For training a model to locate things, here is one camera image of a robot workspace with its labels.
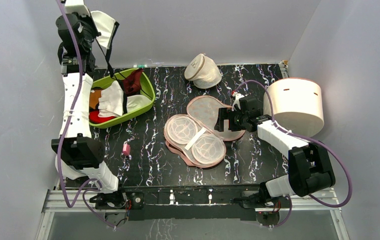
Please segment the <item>floral pink mesh laundry bag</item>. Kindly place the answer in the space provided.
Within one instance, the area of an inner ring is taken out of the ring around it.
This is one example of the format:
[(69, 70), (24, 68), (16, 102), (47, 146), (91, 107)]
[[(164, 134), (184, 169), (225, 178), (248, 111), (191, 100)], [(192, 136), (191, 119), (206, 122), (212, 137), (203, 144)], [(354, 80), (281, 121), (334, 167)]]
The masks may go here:
[(171, 116), (164, 127), (168, 149), (190, 167), (211, 168), (226, 155), (225, 142), (240, 139), (244, 131), (214, 130), (220, 108), (228, 108), (215, 97), (203, 95), (190, 101), (186, 114)]

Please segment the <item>white bra black trim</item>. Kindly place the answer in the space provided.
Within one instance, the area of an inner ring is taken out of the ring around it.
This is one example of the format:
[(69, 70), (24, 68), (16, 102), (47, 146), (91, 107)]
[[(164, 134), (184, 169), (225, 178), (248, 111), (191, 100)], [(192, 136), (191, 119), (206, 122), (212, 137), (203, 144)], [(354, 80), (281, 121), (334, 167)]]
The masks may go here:
[[(110, 16), (109, 14), (103, 11), (92, 10), (90, 11), (90, 13), (91, 13), (91, 18), (95, 23), (96, 29), (99, 31), (99, 36), (96, 37), (96, 43), (103, 54), (103, 58), (106, 62), (109, 76), (113, 79), (113, 82), (119, 81), (120, 86), (124, 90), (123, 80), (127, 76), (129, 76), (134, 70), (132, 70), (129, 75), (124, 75), (124, 73), (116, 70), (115, 68), (117, 67), (117, 65), (113, 65), (111, 62), (112, 55), (114, 52), (113, 45), (120, 28), (120, 23), (114, 17)], [(147, 92), (143, 90), (141, 80), (140, 80), (140, 83), (141, 83), (142, 90), (140, 91), (139, 94), (127, 96), (124, 93), (126, 97), (124, 101), (125, 113), (123, 115), (128, 114), (132, 111), (135, 111), (143, 107), (144, 105), (148, 104), (149, 97), (145, 95)]]

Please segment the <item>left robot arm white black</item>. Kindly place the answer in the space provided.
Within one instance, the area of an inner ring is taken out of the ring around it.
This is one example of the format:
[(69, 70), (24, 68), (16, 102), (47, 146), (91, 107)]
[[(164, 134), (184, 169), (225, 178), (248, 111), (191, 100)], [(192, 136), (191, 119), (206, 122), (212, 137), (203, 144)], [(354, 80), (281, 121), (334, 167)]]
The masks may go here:
[(95, 68), (92, 44), (97, 42), (109, 54), (119, 24), (99, 10), (89, 14), (68, 13), (60, 16), (55, 24), (61, 38), (58, 58), (65, 90), (62, 127), (59, 137), (51, 141), (56, 153), (56, 170), (60, 179), (87, 176), (98, 181), (101, 191), (109, 194), (108, 202), (121, 208), (127, 202), (127, 194), (118, 189), (118, 178), (103, 160), (103, 144), (92, 137), (89, 125)]

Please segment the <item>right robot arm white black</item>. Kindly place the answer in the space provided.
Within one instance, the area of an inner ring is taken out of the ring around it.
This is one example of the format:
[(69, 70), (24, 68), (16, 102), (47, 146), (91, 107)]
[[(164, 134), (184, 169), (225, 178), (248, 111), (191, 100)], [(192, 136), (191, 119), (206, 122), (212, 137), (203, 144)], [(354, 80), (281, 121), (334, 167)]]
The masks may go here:
[(288, 173), (260, 184), (258, 193), (239, 198), (272, 207), (280, 197), (304, 197), (332, 187), (335, 175), (328, 151), (317, 143), (280, 130), (272, 117), (264, 114), (254, 97), (237, 99), (232, 107), (218, 110), (214, 129), (219, 132), (256, 132), (258, 138), (276, 148), (288, 160)]

